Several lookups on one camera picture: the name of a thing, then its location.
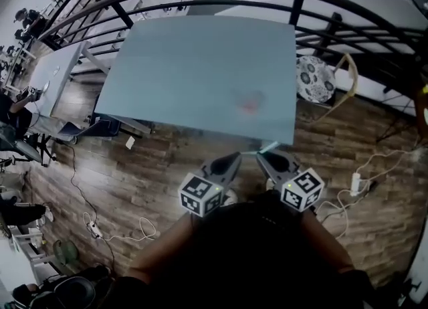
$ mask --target paper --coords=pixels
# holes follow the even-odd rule
[[[129,139],[128,139],[128,141],[126,142],[125,146],[128,147],[129,149],[131,149],[132,145],[134,144],[134,142],[135,142],[134,137],[130,136]]]

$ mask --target power cord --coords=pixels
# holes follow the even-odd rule
[[[81,188],[79,188],[79,186],[77,186],[76,184],[74,184],[74,183],[73,183],[74,177],[76,176],[76,152],[74,151],[74,148],[73,148],[73,147],[71,147],[70,145],[64,144],[64,146],[67,146],[68,148],[70,148],[70,149],[73,151],[73,177],[70,179],[70,183],[71,183],[74,187],[76,187],[76,188],[79,190],[80,195],[82,196],[82,198],[85,200],[85,202],[86,202],[87,204],[89,204],[89,206],[90,206],[90,207],[92,208],[92,210],[94,211],[94,214],[95,214],[95,220],[94,220],[94,223],[96,223],[96,222],[97,222],[97,220],[98,220],[98,213],[97,213],[97,211],[96,211],[95,207],[92,205],[92,203],[91,203],[91,202],[89,202],[89,201],[87,200],[87,198],[86,198],[86,197],[85,197],[85,195],[83,194],[83,191],[81,190]]]
[[[83,197],[83,199],[85,200],[85,202],[87,203],[87,204],[89,204],[89,206],[92,208],[92,210],[94,211],[94,213],[95,213],[95,220],[94,220],[94,223],[96,223],[97,222],[97,220],[98,220],[98,213],[97,213],[97,211],[96,211],[96,209],[95,209],[95,207],[92,205],[92,203],[91,202],[89,202],[88,201],[88,199],[85,197],[85,195],[83,194],[83,191],[81,190],[81,188],[79,188],[79,186],[77,185],[77,184],[74,184],[73,183],[73,180],[74,180],[74,177],[76,176],[76,152],[74,151],[74,148],[73,147],[71,147],[71,146],[69,146],[69,145],[67,145],[67,144],[63,144],[64,146],[66,146],[66,147],[68,147],[68,148],[70,148],[72,151],[73,151],[73,177],[70,179],[70,183],[74,186],[74,187],[76,187],[78,190],[79,190],[79,192],[80,192],[80,195]],[[110,253],[111,253],[111,255],[112,255],[112,272],[115,272],[114,271],[114,263],[115,263],[115,261],[116,261],[116,258],[114,257],[114,253],[113,253],[113,249],[111,248],[111,246],[110,246],[110,244],[102,237],[102,240],[104,240],[104,242],[106,243],[106,245],[107,245],[107,247],[108,247],[108,249],[110,250]]]
[[[89,202],[88,201],[88,199],[85,197],[85,195],[83,194],[83,191],[81,190],[81,188],[79,188],[79,186],[77,186],[77,184],[74,184],[73,183],[73,180],[74,180],[74,177],[76,176],[76,152],[75,152],[75,150],[74,150],[74,148],[72,147],[72,146],[70,146],[70,145],[67,145],[67,144],[63,144],[64,146],[66,146],[66,147],[68,147],[68,148],[70,148],[72,151],[73,151],[73,177],[70,179],[70,183],[74,186],[74,187],[76,187],[78,190],[79,190],[79,192],[80,192],[80,195],[82,196],[82,198],[85,200],[85,202],[87,203],[87,204],[89,204],[89,206],[92,208],[92,210],[94,211],[94,214],[95,214],[95,220],[93,221],[93,223],[94,223],[94,225],[96,224],[96,222],[97,222],[97,220],[98,220],[98,213],[97,213],[97,210],[95,209],[95,207],[91,204],[91,202]],[[113,253],[113,249],[111,248],[111,246],[110,246],[110,244],[108,243],[110,240],[112,240],[113,238],[118,238],[118,239],[131,239],[131,240],[135,240],[135,241],[142,241],[142,240],[144,240],[144,239],[149,239],[149,240],[154,240],[153,238],[152,238],[152,236],[154,236],[156,233],[157,233],[157,230],[156,230],[156,227],[150,222],[150,220],[149,219],[146,219],[145,217],[141,217],[140,218],[140,228],[141,228],[141,232],[142,232],[142,234],[143,234],[143,237],[141,238],[141,239],[135,239],[135,238],[133,238],[133,237],[120,237],[120,236],[117,236],[117,235],[115,235],[115,236],[112,236],[110,239],[104,239],[104,237],[102,237],[102,236],[100,236],[100,235],[98,235],[98,234],[96,234],[95,232],[94,232],[94,230],[92,229],[92,227],[90,226],[90,222],[86,222],[86,220],[85,220],[85,216],[88,216],[89,217],[89,219],[90,219],[90,222],[91,222],[91,220],[92,220],[92,218],[91,218],[91,216],[90,216],[90,214],[88,213],[88,212],[85,212],[84,214],[83,214],[83,220],[84,220],[84,224],[85,224],[85,226],[86,226],[86,229],[91,233],[91,236],[94,238],[94,239],[97,239],[97,238],[100,238],[100,239],[102,239],[105,243],[106,243],[106,245],[107,245],[107,247],[108,247],[108,249],[110,250],[110,253],[111,253],[111,255],[112,255],[112,271],[114,272],[114,264],[115,264],[115,261],[116,261],[116,258],[114,257],[114,253]],[[153,228],[153,230],[154,230],[154,233],[152,233],[152,234],[149,234],[149,235],[146,235],[146,233],[144,232],[144,229],[142,228],[142,223],[141,223],[141,220],[142,219],[145,219],[146,221],[148,221],[150,224],[151,224],[151,226],[152,226],[152,228]]]
[[[102,236],[100,236],[100,235],[98,235],[93,229],[92,229],[92,227],[90,226],[90,222],[87,222],[86,220],[85,220],[85,218],[86,218],[86,216],[88,216],[89,217],[89,220],[90,220],[90,222],[91,222],[91,215],[89,215],[89,213],[87,213],[87,212],[84,212],[83,213],[83,222],[84,222],[84,224],[85,224],[85,226],[86,226],[86,229],[91,233],[91,235],[92,235],[92,237],[93,238],[95,238],[95,239],[97,239],[97,238],[99,238],[99,237],[101,237],[102,239],[104,239]],[[151,233],[151,234],[149,234],[149,235],[147,235],[146,234],[146,232],[144,231],[144,229],[142,228],[142,220],[146,220],[147,222],[149,222],[150,223],[150,225],[152,226],[152,228],[153,228],[153,233]],[[149,240],[154,240],[153,238],[152,238],[152,236],[154,236],[156,233],[157,233],[157,230],[156,230],[156,227],[153,225],[153,223],[151,223],[151,221],[149,220],[149,219],[147,219],[147,218],[145,218],[145,217],[140,217],[140,229],[141,229],[141,232],[142,232],[142,235],[143,235],[143,237],[142,238],[140,238],[140,239],[135,239],[135,238],[133,238],[133,237],[120,237],[120,236],[118,236],[118,235],[113,235],[111,238],[109,238],[109,239],[104,239],[104,241],[111,241],[112,239],[114,239],[114,238],[116,238],[116,239],[129,239],[129,240],[134,240],[134,241],[142,241],[142,240],[144,240],[144,239],[149,239]]]
[[[413,146],[413,150],[410,150],[410,151],[394,150],[393,152],[391,152],[391,153],[389,153],[389,154],[382,154],[382,153],[375,153],[375,154],[373,154],[373,155],[368,159],[368,161],[367,161],[365,164],[363,164],[362,166],[360,166],[359,168],[357,168],[357,170],[355,171],[355,173],[359,173],[359,171],[360,171],[361,169],[365,168],[365,167],[366,167],[366,166],[367,166],[367,165],[372,161],[372,159],[373,159],[374,157],[385,157],[385,158],[387,158],[387,157],[392,156],[392,155],[393,155],[393,154],[395,154],[395,153],[398,153],[398,152],[401,152],[401,153],[402,153],[401,157],[398,159],[398,161],[394,164],[394,166],[393,166],[393,167],[391,167],[391,168],[389,168],[388,170],[383,171],[383,172],[379,173],[378,175],[373,176],[373,177],[371,177],[371,178],[369,178],[369,179],[361,179],[361,180],[360,180],[360,182],[365,182],[364,187],[363,187],[363,188],[362,188],[362,190],[360,190],[359,192],[357,192],[357,193],[353,194],[353,196],[361,195],[362,193],[364,193],[364,192],[366,191],[366,188],[370,186],[370,182],[371,182],[373,179],[375,179],[375,178],[377,178],[377,177],[380,177],[380,176],[383,176],[383,175],[385,175],[385,174],[387,174],[387,173],[391,172],[393,169],[395,169],[395,168],[400,164],[401,160],[403,159],[403,157],[404,157],[405,155],[410,155],[410,154],[412,154],[412,153],[416,152],[417,150],[419,150],[420,148],[422,148],[422,147],[420,147],[420,148],[416,148],[416,149],[415,149],[416,144],[417,144],[417,140],[416,140],[416,142],[415,142],[415,144],[414,144],[414,146]],[[342,212],[344,213],[345,220],[346,220],[346,227],[345,227],[345,230],[344,230],[344,231],[343,231],[343,232],[342,232],[342,233],[337,237],[337,239],[340,239],[341,237],[343,237],[343,236],[346,234],[346,232],[348,231],[348,228],[349,228],[349,218],[348,218],[348,211],[347,211],[347,208],[352,207],[353,205],[356,205],[358,202],[360,202],[361,200],[363,200],[364,198],[366,198],[366,196],[368,195],[368,193],[367,193],[365,196],[362,196],[360,199],[358,199],[358,200],[357,200],[357,201],[355,201],[354,203],[349,203],[349,204],[347,204],[347,205],[344,205],[344,204],[343,204],[343,202],[342,202],[342,200],[340,199],[340,194],[341,194],[341,193],[350,193],[350,194],[352,194],[352,191],[351,191],[351,190],[348,190],[348,189],[343,189],[343,190],[341,190],[341,191],[339,191],[339,192],[338,192],[338,194],[337,194],[337,196],[336,196],[336,199],[337,199],[337,201],[339,202],[340,206],[337,206],[337,205],[335,205],[335,204],[331,203],[330,201],[324,201],[324,202],[322,202],[322,203],[320,204],[320,206],[316,209],[316,213],[318,213],[318,212],[319,212],[319,210],[322,208],[322,206],[323,206],[324,204],[328,204],[328,205],[330,205],[330,206],[332,206],[332,207],[334,207],[334,208],[336,208],[336,209],[338,210],[338,211],[337,211],[337,212],[335,212],[335,213],[330,213],[330,214],[328,214],[327,216],[325,216],[325,218],[323,218],[323,220],[321,221],[321,223],[324,223],[324,222],[327,220],[327,218],[328,218],[329,216],[331,216],[331,215],[340,214],[340,213],[342,213]]]

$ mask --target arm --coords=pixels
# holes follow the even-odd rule
[[[303,212],[302,233],[309,244],[340,274],[354,269],[348,252],[311,211]]]
[[[23,100],[21,100],[19,102],[12,103],[9,111],[10,111],[10,113],[14,113],[14,114],[18,113],[22,108],[24,108],[30,102],[32,102],[32,97],[27,96],[26,98],[24,98]]]
[[[126,275],[149,284],[153,276],[190,240],[197,219],[184,214],[156,241],[145,247],[131,263]]]

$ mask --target green object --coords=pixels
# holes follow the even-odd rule
[[[79,258],[79,251],[70,240],[62,242],[61,240],[55,241],[53,245],[53,254],[62,265],[75,262]]]

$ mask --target light blue table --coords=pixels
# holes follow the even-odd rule
[[[294,28],[226,16],[139,21],[96,112],[292,144]]]

